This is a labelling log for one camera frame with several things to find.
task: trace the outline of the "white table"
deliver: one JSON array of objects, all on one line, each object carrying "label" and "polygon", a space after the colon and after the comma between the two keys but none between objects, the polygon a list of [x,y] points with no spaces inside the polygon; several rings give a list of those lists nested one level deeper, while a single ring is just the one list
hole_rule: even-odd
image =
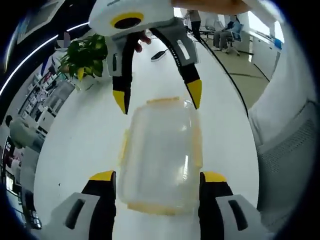
[{"label": "white table", "polygon": [[[202,171],[223,174],[234,194],[257,206],[259,170],[254,138],[245,109],[219,63],[196,43],[203,81],[198,110],[203,135]],[[158,39],[143,44],[133,57],[133,82],[128,115],[122,114],[112,95],[112,83],[74,91],[62,106],[47,135],[35,174],[34,205],[44,225],[51,210],[73,192],[81,192],[91,176],[115,170],[134,110],[155,98],[189,98],[173,57],[151,62],[166,47]],[[113,239],[200,239],[197,211],[194,215],[155,216],[127,210],[116,200]]]}]

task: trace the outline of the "yellow ring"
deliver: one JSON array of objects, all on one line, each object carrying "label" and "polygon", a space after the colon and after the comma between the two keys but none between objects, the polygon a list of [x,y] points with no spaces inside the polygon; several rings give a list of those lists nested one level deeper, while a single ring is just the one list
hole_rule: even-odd
[{"label": "yellow ring", "polygon": [[112,27],[114,27],[117,22],[124,20],[124,19],[129,19],[129,18],[137,18],[137,19],[140,19],[141,21],[143,21],[144,15],[140,12],[123,13],[123,14],[116,16],[114,19],[112,19],[110,24],[112,25]]}]

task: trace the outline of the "plastic container lid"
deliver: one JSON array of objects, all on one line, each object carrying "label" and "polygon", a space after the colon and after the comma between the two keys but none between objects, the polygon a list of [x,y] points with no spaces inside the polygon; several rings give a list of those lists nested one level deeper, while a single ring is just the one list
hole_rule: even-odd
[{"label": "plastic container lid", "polygon": [[199,204],[201,140],[190,101],[156,99],[136,109],[120,157],[120,200],[149,214],[192,211]]}]

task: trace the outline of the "office chair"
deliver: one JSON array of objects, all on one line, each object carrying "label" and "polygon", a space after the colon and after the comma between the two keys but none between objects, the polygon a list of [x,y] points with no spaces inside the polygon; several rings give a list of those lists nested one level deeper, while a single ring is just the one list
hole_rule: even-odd
[{"label": "office chair", "polygon": [[244,28],[244,25],[241,24],[241,27],[240,27],[239,32],[234,32],[234,31],[232,31],[232,32],[231,32],[231,37],[228,37],[228,38],[227,38],[226,43],[227,43],[228,48],[226,49],[226,54],[229,54],[231,51],[235,51],[236,54],[237,54],[238,56],[240,56],[240,53],[239,53],[239,51],[235,48],[234,43],[235,43],[235,42],[239,42],[239,43],[242,42],[241,32],[242,32],[242,29],[243,29],[243,28]]},{"label": "office chair", "polygon": [[257,147],[262,223],[275,233],[302,196],[317,153],[317,106],[309,102],[283,131]]}]

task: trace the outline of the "floor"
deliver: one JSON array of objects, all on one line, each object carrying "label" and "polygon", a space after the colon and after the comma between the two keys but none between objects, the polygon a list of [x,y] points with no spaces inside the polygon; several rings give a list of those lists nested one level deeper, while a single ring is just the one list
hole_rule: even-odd
[{"label": "floor", "polygon": [[[210,48],[213,48],[212,39],[208,39],[206,42]],[[221,51],[215,51],[214,53],[233,78],[243,96],[246,107],[250,109],[264,92],[269,81],[262,72],[249,61],[249,54],[241,52],[240,56],[237,56],[235,52],[226,54]]]}]

